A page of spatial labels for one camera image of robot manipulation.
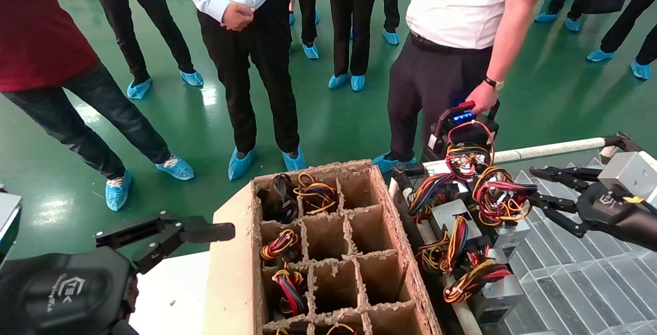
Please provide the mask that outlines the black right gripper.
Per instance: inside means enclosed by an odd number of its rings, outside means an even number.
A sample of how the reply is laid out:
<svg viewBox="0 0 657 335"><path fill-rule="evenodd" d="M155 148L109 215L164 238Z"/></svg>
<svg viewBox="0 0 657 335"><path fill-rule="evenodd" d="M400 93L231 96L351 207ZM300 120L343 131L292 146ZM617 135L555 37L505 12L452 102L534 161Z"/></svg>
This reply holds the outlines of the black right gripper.
<svg viewBox="0 0 657 335"><path fill-rule="evenodd" d="M619 241L656 251L656 216L639 203L616 200L599 181L601 169L570 167L530 167L529 172L539 179L560 183L581 192L576 202L551 195L533 194L532 206L572 236L582 239L587 230L600 231ZM579 215L576 223L563 212Z"/></svg>

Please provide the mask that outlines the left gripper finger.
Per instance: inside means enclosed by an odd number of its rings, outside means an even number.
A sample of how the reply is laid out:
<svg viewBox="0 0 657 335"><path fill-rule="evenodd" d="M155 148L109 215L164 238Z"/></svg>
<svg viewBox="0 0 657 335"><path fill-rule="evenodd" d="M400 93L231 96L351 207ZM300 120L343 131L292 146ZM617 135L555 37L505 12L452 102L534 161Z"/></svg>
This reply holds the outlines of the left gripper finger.
<svg viewBox="0 0 657 335"><path fill-rule="evenodd" d="M138 274L147 274L186 243L208 244L230 241L236 237L236 228L232 223L177 221L158 227L155 237L155 241L150 243L148 248L133 256L133 267Z"/></svg>

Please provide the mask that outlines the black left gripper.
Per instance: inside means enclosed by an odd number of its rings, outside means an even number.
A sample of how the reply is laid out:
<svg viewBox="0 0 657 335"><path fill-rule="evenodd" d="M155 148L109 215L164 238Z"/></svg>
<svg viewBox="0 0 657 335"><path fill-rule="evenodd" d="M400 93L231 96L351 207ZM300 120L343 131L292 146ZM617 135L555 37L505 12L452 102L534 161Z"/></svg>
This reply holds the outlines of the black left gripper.
<svg viewBox="0 0 657 335"><path fill-rule="evenodd" d="M87 253L49 253L2 265L2 334L135 334L133 265L113 249L157 236L182 218L161 211L95 235Z"/></svg>

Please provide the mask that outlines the white-shirted man left hand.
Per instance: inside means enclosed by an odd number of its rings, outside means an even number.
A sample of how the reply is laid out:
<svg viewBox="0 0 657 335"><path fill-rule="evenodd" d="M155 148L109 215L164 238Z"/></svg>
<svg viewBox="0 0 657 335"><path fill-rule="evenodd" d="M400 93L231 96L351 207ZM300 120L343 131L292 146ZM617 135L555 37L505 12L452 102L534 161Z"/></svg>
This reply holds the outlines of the white-shirted man left hand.
<svg viewBox="0 0 657 335"><path fill-rule="evenodd" d="M498 98L499 92L495 87L483 81L470 92L465 101L473 102L474 108L471 111L474 114L479 114L490 110L496 104Z"/></svg>

